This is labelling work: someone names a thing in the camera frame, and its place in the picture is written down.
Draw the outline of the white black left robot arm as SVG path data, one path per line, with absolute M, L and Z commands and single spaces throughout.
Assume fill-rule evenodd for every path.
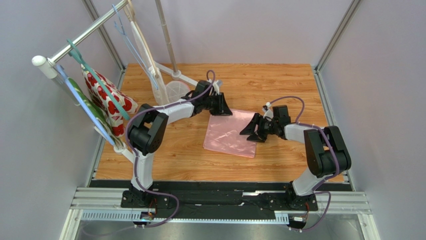
M 155 152 L 161 146 L 169 124 L 188 119 L 207 110 L 212 116 L 232 116 L 225 96 L 217 92 L 211 81 L 200 80 L 177 101 L 159 106 L 143 104 L 130 120 L 126 130 L 126 141 L 131 148 L 133 173 L 129 192 L 147 201 L 153 198 L 152 171 Z

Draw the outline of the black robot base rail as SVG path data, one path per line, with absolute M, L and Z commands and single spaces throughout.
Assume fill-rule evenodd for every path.
M 318 211 L 316 197 L 287 192 L 287 182 L 155 181 L 151 193 L 134 184 L 122 193 L 122 208 L 151 209 L 173 219 L 272 220 L 276 211 Z

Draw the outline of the pink cloth napkin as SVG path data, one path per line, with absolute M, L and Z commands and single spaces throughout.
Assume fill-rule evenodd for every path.
M 254 158 L 257 144 L 248 141 L 240 132 L 248 125 L 254 112 L 246 110 L 231 110 L 230 116 L 209 117 L 203 148 L 208 151 L 229 155 Z

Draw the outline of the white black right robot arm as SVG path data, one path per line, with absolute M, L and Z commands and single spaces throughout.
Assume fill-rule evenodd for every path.
M 307 169 L 287 185 L 284 199 L 289 208 L 299 209 L 313 200 L 314 191 L 325 181 L 351 168 L 349 151 L 337 126 L 292 122 L 286 105 L 263 108 L 264 114 L 255 113 L 239 134 L 256 143 L 275 135 L 304 144 Z

